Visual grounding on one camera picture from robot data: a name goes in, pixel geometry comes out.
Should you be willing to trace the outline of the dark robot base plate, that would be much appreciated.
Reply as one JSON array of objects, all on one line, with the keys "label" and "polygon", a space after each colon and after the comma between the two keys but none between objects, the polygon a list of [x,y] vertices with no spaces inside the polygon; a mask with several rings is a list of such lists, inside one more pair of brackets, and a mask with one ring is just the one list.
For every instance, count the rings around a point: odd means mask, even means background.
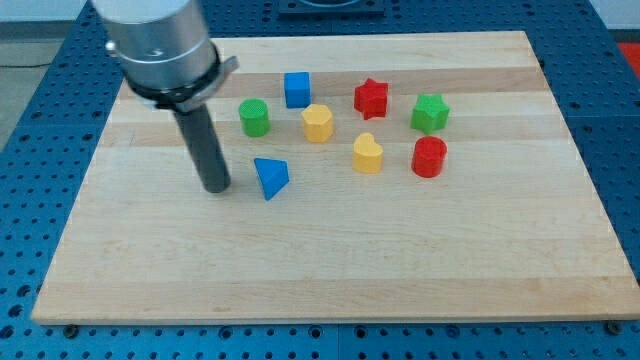
[{"label": "dark robot base plate", "polygon": [[280,17],[381,15],[385,0],[278,0]]}]

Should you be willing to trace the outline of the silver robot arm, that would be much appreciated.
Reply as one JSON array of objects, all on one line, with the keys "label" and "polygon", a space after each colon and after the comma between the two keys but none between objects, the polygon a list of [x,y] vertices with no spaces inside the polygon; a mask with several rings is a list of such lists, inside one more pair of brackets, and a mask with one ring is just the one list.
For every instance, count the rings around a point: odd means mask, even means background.
[{"label": "silver robot arm", "polygon": [[203,188],[231,182],[206,102],[239,68],[209,37],[198,0],[93,0],[129,88],[145,103],[173,113]]}]

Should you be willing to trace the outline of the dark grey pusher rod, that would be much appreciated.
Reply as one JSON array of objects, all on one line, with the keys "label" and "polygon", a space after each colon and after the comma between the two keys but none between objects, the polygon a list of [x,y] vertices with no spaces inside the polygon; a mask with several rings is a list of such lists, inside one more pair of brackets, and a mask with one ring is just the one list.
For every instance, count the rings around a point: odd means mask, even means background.
[{"label": "dark grey pusher rod", "polygon": [[209,193],[224,192],[231,178],[208,108],[175,112],[174,118],[203,188]]}]

